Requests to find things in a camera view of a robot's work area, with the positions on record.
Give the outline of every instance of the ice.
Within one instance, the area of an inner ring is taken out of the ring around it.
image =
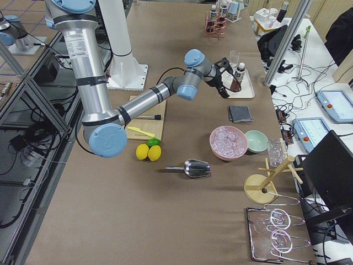
[[[211,139],[211,146],[221,156],[228,158],[238,157],[245,151],[243,139],[224,127],[216,129]]]

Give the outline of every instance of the folded cloth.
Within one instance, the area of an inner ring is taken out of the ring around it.
[[[241,123],[253,120],[248,106],[230,105],[228,110],[229,120],[233,121],[234,123]]]

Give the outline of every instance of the wooden cutting board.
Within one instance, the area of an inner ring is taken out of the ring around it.
[[[153,133],[156,135],[157,139],[162,140],[162,132],[163,132],[163,124],[164,124],[164,116],[165,116],[165,107],[167,105],[167,101],[163,101],[160,104],[154,106],[148,111],[144,112],[141,115],[161,115],[161,120],[139,120],[134,119],[126,126],[126,133],[128,139],[135,140],[149,140],[151,137],[142,134],[140,132],[129,130],[129,126],[138,127],[143,131],[147,131],[149,133]]]

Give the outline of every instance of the screen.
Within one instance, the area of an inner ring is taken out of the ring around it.
[[[319,119],[300,120],[299,122],[302,125],[306,135],[313,143],[313,146],[316,146],[328,132],[326,126]]]
[[[335,112],[340,119],[353,118],[353,106],[345,95],[340,91],[327,91],[322,92],[328,102],[332,104]]]
[[[317,191],[330,210],[344,205],[353,207],[353,153],[334,131],[323,137],[302,164],[311,188]],[[336,221],[353,242],[353,214]]]

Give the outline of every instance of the lemon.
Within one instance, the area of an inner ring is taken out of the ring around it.
[[[162,149],[159,145],[152,146],[148,151],[148,158],[151,161],[158,160],[161,157]]]
[[[136,157],[139,160],[144,160],[146,159],[147,155],[148,155],[148,150],[149,147],[146,144],[140,144],[137,148],[136,148]]]

